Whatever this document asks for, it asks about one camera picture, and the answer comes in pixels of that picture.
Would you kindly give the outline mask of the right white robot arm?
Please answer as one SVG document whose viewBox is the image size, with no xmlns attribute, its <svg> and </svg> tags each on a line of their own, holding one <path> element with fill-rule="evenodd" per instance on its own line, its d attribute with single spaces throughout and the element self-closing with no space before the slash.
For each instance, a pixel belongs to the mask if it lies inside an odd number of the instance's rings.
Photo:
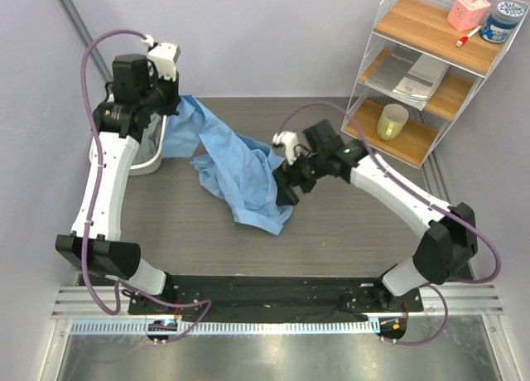
<svg viewBox="0 0 530 381">
<path fill-rule="evenodd" d="M 468 229 L 475 225 L 475 213 L 468 205 L 452 206 L 429 195 L 396 174 L 379 155 L 370 156 L 361 141 L 344 142 L 327 120 L 303 133 L 306 146 L 294 132 L 276 133 L 272 138 L 272 145 L 285 152 L 284 161 L 272 173 L 277 205 L 297 205 L 296 187 L 309 193 L 320 178 L 339 177 L 386 205 L 420 239 L 410 258 L 374 282 L 378 307 L 391 311 L 410 291 L 426 283 L 445 283 L 477 254 L 477 238 Z"/>
</svg>

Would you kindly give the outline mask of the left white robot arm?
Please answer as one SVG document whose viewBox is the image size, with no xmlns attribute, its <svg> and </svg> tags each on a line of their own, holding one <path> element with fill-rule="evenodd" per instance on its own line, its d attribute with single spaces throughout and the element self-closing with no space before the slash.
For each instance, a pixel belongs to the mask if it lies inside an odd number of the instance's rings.
<svg viewBox="0 0 530 381">
<path fill-rule="evenodd" d="M 113 63 L 113 81 L 90 118 L 97 133 L 84 199 L 55 248 L 85 277 L 108 277 L 148 294 L 166 314 L 176 304 L 171 277 L 142 259 L 140 246 L 121 240 L 121 213 L 130 167 L 153 115 L 171 116 L 180 102 L 173 55 L 128 54 Z"/>
</svg>

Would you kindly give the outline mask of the light blue long sleeve shirt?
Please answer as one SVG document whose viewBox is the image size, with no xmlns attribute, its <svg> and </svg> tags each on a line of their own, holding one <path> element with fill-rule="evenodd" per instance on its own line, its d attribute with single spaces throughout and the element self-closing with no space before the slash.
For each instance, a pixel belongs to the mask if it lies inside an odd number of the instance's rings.
<svg viewBox="0 0 530 381">
<path fill-rule="evenodd" d="M 279 235 L 292 215 L 279 206 L 272 172 L 283 158 L 271 146 L 237 134 L 198 99 L 181 96 L 177 115 L 166 122 L 165 158 L 190 158 L 199 183 L 224 200 L 234 221 Z"/>
</svg>

